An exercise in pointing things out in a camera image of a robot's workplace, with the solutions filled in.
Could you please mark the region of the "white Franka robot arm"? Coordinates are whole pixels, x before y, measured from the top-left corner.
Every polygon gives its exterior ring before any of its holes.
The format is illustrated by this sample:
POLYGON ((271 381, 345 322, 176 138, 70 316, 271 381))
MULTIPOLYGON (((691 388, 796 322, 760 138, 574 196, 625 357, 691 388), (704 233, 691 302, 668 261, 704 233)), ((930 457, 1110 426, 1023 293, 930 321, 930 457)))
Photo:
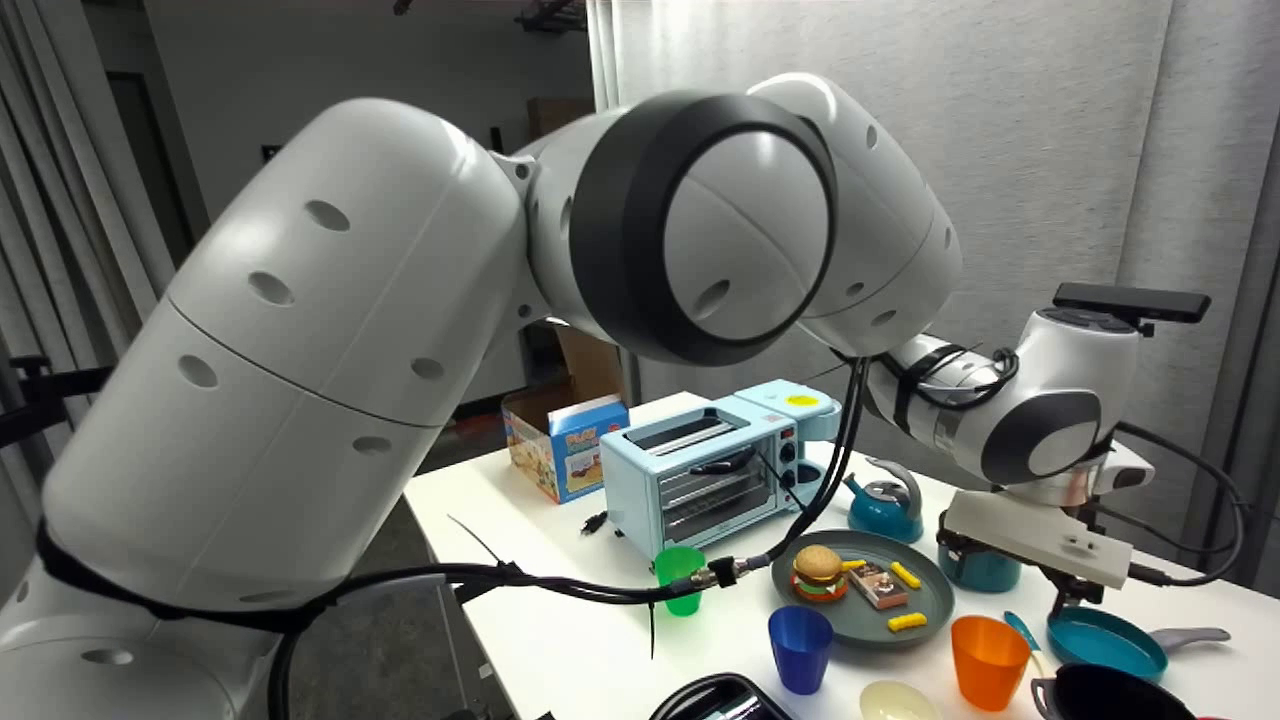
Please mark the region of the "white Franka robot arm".
POLYGON ((345 98, 223 209, 57 457, 0 720, 240 720, 521 316, 704 367, 809 331, 969 471, 947 533, 1122 585, 1129 542, 1079 506, 1133 321, 1077 293, 979 357, 931 329, 958 277, 931 183, 826 74, 664 92, 515 157, 345 98))

